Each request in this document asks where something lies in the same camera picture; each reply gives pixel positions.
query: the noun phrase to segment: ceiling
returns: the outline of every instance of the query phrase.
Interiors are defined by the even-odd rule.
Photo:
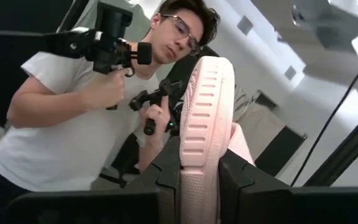
[[[252,0],[276,28],[280,40],[287,42],[306,63],[305,75],[348,85],[358,72],[358,55],[325,50],[308,30],[294,25],[291,0]]]

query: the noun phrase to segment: young man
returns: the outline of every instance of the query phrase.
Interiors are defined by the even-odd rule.
[[[27,192],[89,190],[112,146],[122,145],[136,129],[143,171],[163,147],[168,98],[139,113],[129,101],[158,88],[154,73],[160,65],[196,55],[214,39],[218,23],[217,13],[202,0],[164,2],[143,39],[152,44],[152,63],[134,60],[131,78],[124,78],[126,69],[98,74],[84,58],[42,52],[23,64],[29,78],[12,98],[7,113],[12,128],[0,139],[0,211]],[[116,104],[117,110],[106,110]],[[146,118],[156,122],[155,134],[147,137]]]

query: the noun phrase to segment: cable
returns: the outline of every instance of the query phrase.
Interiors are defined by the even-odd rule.
[[[354,77],[353,81],[351,82],[351,84],[349,85],[349,87],[347,88],[345,94],[343,95],[342,99],[340,100],[340,102],[338,103],[338,105],[335,107],[335,110],[333,111],[333,113],[331,113],[331,115],[329,116],[328,120],[326,121],[326,123],[324,124],[324,127],[322,128],[322,130],[320,131],[320,133],[318,134],[316,141],[314,142],[314,144],[312,145],[312,147],[309,150],[308,155],[306,156],[305,160],[302,163],[301,168],[299,169],[298,173],[296,173],[295,178],[293,179],[292,183],[291,183],[291,187],[293,187],[295,185],[295,182],[298,180],[299,176],[301,175],[303,169],[305,168],[306,164],[308,163],[311,154],[313,153],[314,149],[316,148],[317,144],[319,143],[321,137],[323,136],[325,130],[327,129],[328,125],[330,124],[331,120],[334,118],[335,114],[338,112],[338,110],[340,109],[340,107],[342,106],[342,104],[345,102],[347,96],[349,95],[349,93],[352,91],[353,86],[356,84],[356,82],[358,81],[358,73],[356,75],[356,77]]]

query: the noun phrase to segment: black handle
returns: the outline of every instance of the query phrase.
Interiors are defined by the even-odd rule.
[[[155,131],[155,121],[153,119],[147,118],[146,125],[144,126],[143,132],[150,136],[153,135]]]
[[[106,108],[106,110],[116,110],[116,109],[117,109],[117,105],[110,106],[109,108]]]

